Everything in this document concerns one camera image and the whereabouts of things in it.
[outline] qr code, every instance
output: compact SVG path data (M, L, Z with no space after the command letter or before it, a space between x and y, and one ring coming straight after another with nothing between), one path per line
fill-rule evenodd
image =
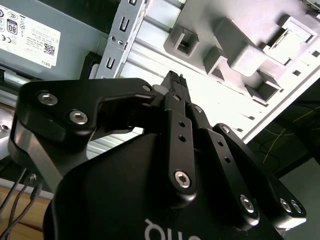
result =
M46 54L49 54L51 56L54 56L55 55L55 47L54 46L51 46L49 44L44 44L44 51Z

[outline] metal bracket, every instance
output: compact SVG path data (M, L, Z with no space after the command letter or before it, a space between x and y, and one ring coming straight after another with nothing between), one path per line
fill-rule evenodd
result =
M117 78L142 24L148 1L122 0L115 14L96 79Z

